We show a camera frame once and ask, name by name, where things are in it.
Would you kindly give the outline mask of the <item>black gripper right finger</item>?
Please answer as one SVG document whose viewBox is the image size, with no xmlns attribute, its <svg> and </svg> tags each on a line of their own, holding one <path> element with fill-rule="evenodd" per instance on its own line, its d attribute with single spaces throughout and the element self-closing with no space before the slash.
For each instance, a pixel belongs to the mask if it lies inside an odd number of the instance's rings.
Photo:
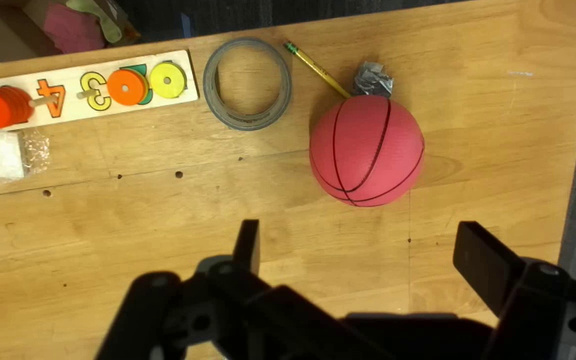
<svg viewBox="0 0 576 360">
<path fill-rule="evenodd" d="M 477 222 L 458 223 L 452 263 L 496 315 L 524 271 L 524 260 Z"/>
</svg>

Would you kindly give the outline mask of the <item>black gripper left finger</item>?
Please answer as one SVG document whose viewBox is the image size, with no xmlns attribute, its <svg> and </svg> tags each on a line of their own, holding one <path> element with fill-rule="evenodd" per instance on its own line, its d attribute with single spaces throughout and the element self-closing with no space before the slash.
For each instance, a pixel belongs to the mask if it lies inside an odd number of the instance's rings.
<svg viewBox="0 0 576 360">
<path fill-rule="evenodd" d="M 259 269 L 259 222 L 244 219 L 235 238 L 231 258 L 237 266 L 256 273 Z"/>
</svg>

